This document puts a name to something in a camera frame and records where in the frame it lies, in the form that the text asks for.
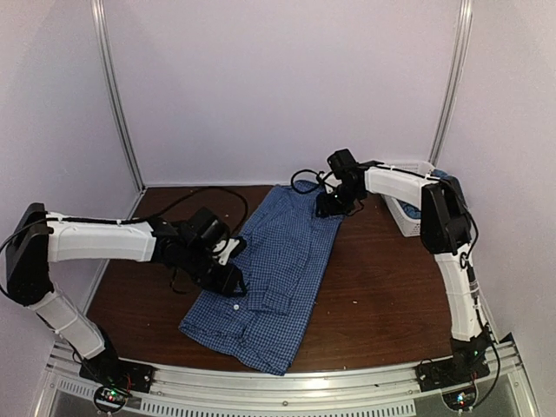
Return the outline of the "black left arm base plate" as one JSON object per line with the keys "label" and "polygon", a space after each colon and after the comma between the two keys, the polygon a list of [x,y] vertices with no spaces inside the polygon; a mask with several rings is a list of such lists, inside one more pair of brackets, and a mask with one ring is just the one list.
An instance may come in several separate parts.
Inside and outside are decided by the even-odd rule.
{"label": "black left arm base plate", "polygon": [[148,393],[153,380],[153,366],[133,361],[84,360],[79,376],[106,387],[117,387],[122,391]]}

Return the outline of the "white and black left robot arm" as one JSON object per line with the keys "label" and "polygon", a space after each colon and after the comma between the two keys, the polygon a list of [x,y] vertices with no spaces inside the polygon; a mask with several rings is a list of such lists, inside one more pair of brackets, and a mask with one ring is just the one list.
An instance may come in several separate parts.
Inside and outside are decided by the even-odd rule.
{"label": "white and black left robot arm", "polygon": [[1,246],[5,295],[33,311],[67,341],[83,365],[107,386],[119,384],[125,368],[106,333],[83,313],[58,279],[78,266],[110,261],[161,264],[184,272],[199,288],[223,296],[244,295],[242,272],[233,260],[244,238],[207,208],[185,221],[160,215],[135,219],[74,217],[48,211],[40,202],[23,212]]}

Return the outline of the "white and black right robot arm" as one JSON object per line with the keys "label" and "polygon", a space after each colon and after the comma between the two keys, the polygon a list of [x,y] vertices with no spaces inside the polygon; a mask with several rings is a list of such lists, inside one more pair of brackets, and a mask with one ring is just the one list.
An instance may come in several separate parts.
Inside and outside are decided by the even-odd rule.
{"label": "white and black right robot arm", "polygon": [[420,211],[420,241],[438,265],[452,320],[453,358],[445,374],[453,383],[465,382],[478,370],[478,357],[489,346],[489,337],[472,262],[478,229],[459,181],[378,161],[357,162],[346,149],[332,154],[328,166],[335,182],[317,196],[319,217],[346,215],[369,194],[389,196]]}

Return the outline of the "blue checked shirt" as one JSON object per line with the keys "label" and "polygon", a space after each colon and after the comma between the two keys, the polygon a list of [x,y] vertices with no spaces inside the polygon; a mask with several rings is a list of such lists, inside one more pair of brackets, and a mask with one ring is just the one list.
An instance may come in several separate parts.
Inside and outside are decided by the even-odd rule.
{"label": "blue checked shirt", "polygon": [[320,218],[322,188],[275,186],[244,223],[247,247],[233,260],[247,293],[199,294],[179,329],[193,341],[257,371],[283,376],[306,333],[342,216]]}

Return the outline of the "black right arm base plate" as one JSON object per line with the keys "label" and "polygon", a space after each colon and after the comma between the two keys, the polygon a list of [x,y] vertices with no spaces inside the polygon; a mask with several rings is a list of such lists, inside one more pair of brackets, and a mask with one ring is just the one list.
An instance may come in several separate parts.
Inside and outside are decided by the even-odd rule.
{"label": "black right arm base plate", "polygon": [[470,366],[457,365],[453,357],[438,361],[425,359],[415,366],[414,371],[421,392],[468,384],[490,374],[489,366],[483,361]]}

